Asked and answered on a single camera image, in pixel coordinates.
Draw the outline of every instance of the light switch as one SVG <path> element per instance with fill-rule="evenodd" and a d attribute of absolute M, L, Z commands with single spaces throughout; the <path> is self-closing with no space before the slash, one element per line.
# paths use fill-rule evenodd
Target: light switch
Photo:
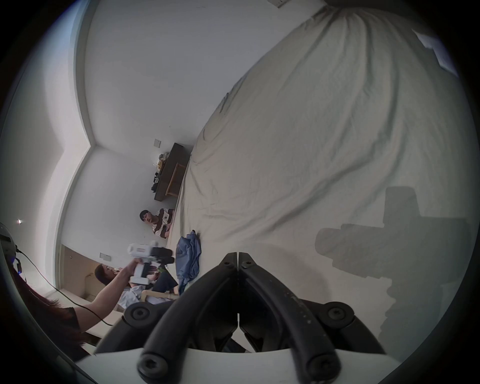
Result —
<path fill-rule="evenodd" d="M 105 255 L 104 253 L 100 253 L 100 259 L 103 259 L 105 261 L 111 261 L 112 257 L 108 256 L 108 255 Z"/>

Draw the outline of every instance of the clothes pile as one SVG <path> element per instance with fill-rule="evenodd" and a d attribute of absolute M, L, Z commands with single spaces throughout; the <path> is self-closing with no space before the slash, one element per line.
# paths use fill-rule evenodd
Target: clothes pile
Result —
<path fill-rule="evenodd" d="M 202 253 L 197 234 L 193 230 L 187 237 L 181 237 L 175 252 L 175 266 L 179 281 L 179 295 L 183 293 L 189 281 L 198 276 L 199 258 Z"/>

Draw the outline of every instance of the bed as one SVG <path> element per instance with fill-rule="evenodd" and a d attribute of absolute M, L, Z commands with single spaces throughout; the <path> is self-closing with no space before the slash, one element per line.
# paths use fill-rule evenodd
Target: bed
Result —
<path fill-rule="evenodd" d="M 466 96 L 415 32 L 432 35 L 333 7 L 292 31 L 202 130 L 169 238 L 197 232 L 200 276 L 248 252 L 298 297 L 345 302 L 399 361 L 453 299 L 480 217 Z"/>

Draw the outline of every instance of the person sitting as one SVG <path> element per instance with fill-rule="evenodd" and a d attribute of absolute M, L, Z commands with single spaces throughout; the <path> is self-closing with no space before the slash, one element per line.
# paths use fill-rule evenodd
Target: person sitting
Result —
<path fill-rule="evenodd" d="M 155 270 L 155 273 L 148 275 L 148 279 L 152 282 L 153 286 L 151 290 L 154 292 L 162 293 L 175 293 L 175 287 L 178 286 L 178 283 L 172 277 L 172 275 L 164 268 L 160 266 L 158 269 L 151 266 L 152 272 Z M 95 277 L 104 285 L 108 285 L 115 278 L 115 271 L 104 264 L 100 264 L 95 269 Z M 123 289 L 123 292 L 118 301 L 118 305 L 124 310 L 127 309 L 130 305 L 138 303 L 140 301 L 140 296 L 145 289 L 149 289 L 150 286 L 145 286 L 141 284 L 128 283 L 128 285 Z M 170 299 L 158 298 L 147 296 L 146 301 L 152 304 L 159 304 Z"/>
<path fill-rule="evenodd" d="M 153 215 L 150 211 L 144 209 L 140 212 L 140 219 L 143 222 L 152 225 L 152 231 L 157 236 L 167 239 L 170 234 L 170 226 L 172 225 L 174 209 L 160 209 L 157 215 Z"/>

